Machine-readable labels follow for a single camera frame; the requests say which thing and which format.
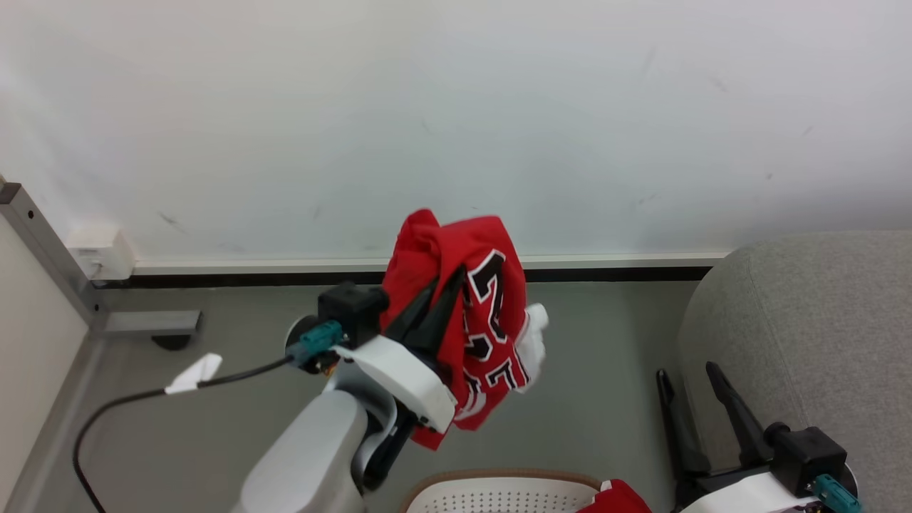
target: gray floor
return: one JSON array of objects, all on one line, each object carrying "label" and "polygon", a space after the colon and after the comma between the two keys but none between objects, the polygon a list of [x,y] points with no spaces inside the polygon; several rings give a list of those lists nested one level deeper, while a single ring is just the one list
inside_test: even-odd
[{"label": "gray floor", "polygon": [[[673,340],[696,283],[532,284],[545,304],[548,360],[542,380],[514,394],[474,433],[453,431],[436,455],[409,444],[372,513],[398,511],[422,478],[485,467],[540,467],[622,478],[655,512],[671,509],[671,479],[654,372],[677,369]],[[223,288],[109,292],[117,309],[203,309],[202,336],[168,353],[116,340],[103,355],[87,408],[161,387],[208,351],[222,373],[272,361],[285,333],[312,313],[321,288]],[[290,368],[246,382],[122,407],[98,424],[84,449],[87,474],[111,513],[225,513],[246,473],[324,384]],[[89,513],[67,455],[37,511]]]}]

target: red fabric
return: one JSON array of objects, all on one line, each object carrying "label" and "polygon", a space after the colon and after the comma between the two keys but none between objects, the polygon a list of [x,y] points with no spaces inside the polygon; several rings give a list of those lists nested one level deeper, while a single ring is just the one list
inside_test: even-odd
[{"label": "red fabric", "polygon": [[[525,276],[500,218],[440,226],[430,210],[410,215],[383,278],[389,309],[380,324],[385,329],[419,291],[440,277],[436,302],[447,279],[462,265],[468,275],[463,301],[453,311],[437,361],[451,371],[452,382],[447,384],[459,402],[453,423],[474,430],[511,389],[527,383],[513,350],[525,321]],[[472,356],[481,355],[486,345],[491,347],[486,359]],[[436,450],[444,435],[420,428],[412,438]]]},{"label": "red fabric", "polygon": [[633,488],[620,479],[611,480],[611,488],[596,494],[596,503],[579,513],[652,513]]}]

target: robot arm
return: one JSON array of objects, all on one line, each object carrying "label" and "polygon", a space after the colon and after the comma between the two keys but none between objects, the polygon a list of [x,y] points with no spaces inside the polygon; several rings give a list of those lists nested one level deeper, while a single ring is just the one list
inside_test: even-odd
[{"label": "robot arm", "polygon": [[383,335],[381,290],[343,284],[320,296],[319,317],[296,323],[286,351],[311,372],[335,365],[332,376],[248,475],[233,513],[362,513],[363,494],[382,484],[417,425],[447,429],[457,402],[434,355],[463,279],[455,273],[433,308],[429,284]]},{"label": "robot arm", "polygon": [[676,511],[860,513],[845,449],[817,427],[793,433],[787,425],[773,423],[764,430],[717,363],[707,361],[706,373],[741,447],[741,466],[710,468],[691,429],[688,406],[675,394],[668,374],[658,371],[658,396],[677,481]]}]

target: white perforated chair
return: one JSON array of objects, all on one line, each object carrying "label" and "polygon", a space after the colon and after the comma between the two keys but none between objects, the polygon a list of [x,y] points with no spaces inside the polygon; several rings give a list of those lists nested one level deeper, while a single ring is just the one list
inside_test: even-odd
[{"label": "white perforated chair", "polygon": [[533,469],[467,470],[422,481],[402,513],[558,513],[592,503],[601,483]]}]

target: black cable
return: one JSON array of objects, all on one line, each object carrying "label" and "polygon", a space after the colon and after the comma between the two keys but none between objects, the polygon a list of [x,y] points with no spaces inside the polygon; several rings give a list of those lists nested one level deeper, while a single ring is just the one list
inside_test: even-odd
[{"label": "black cable", "polygon": [[[262,367],[257,367],[256,369],[251,369],[250,371],[238,372],[236,374],[231,374],[223,378],[216,378],[214,380],[209,380],[208,382],[199,382],[197,383],[197,389],[207,388],[211,386],[222,385],[230,382],[239,382],[240,380],[245,380],[247,378],[253,378],[264,372],[269,372],[273,369],[278,369],[286,363],[289,363],[293,360],[294,357],[286,356],[282,360],[274,361],[268,365]],[[95,510],[98,513],[106,513],[105,509],[101,506],[101,503],[98,501],[98,497],[95,496],[95,492],[92,491],[92,486],[89,485],[86,475],[82,472],[82,466],[79,464],[79,448],[82,446],[82,439],[86,437],[88,429],[92,427],[95,421],[103,415],[107,410],[115,406],[120,406],[126,403],[133,403],[136,401],[141,401],[143,399],[150,399],[152,397],[158,397],[160,395],[167,395],[165,389],[160,388],[158,390],[150,390],[143,393],[134,393],[132,395],[127,395],[119,399],[115,399],[109,403],[104,403],[98,408],[95,413],[93,413],[85,424],[82,425],[82,429],[79,430],[79,434],[76,436],[76,442],[73,444],[73,470],[76,471],[76,477],[79,479],[79,483],[82,485],[82,489],[86,490],[86,495],[88,495],[89,500],[92,501],[92,506],[95,507]]]}]

